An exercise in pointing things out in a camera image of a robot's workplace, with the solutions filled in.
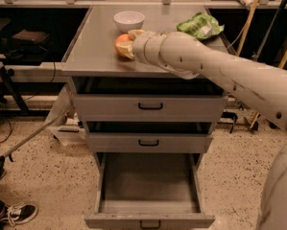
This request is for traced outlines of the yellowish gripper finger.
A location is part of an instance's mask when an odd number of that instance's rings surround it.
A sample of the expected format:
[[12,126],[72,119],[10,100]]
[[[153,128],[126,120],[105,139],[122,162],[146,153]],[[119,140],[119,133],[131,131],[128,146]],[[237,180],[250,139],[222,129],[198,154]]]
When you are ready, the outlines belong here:
[[117,42],[115,45],[116,52],[124,57],[124,58],[129,58],[129,59],[134,59],[134,53],[132,51],[132,42],[127,41],[127,42]]
[[139,35],[142,35],[144,30],[129,30],[128,35],[132,40],[135,40]]

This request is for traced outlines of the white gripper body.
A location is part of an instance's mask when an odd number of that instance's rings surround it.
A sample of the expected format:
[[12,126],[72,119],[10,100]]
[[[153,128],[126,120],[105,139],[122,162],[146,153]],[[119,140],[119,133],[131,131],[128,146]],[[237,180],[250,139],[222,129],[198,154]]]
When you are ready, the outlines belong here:
[[144,64],[159,65],[159,53],[164,39],[164,35],[151,31],[140,34],[132,44],[135,60]]

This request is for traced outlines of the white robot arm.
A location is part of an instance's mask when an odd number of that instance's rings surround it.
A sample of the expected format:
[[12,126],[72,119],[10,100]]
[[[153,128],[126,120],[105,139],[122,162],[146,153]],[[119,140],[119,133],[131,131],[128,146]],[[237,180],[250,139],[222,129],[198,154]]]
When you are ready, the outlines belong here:
[[[132,30],[114,48],[183,79],[202,75],[287,131],[287,70],[213,50],[182,32]],[[287,230],[287,145],[269,170],[255,230]]]

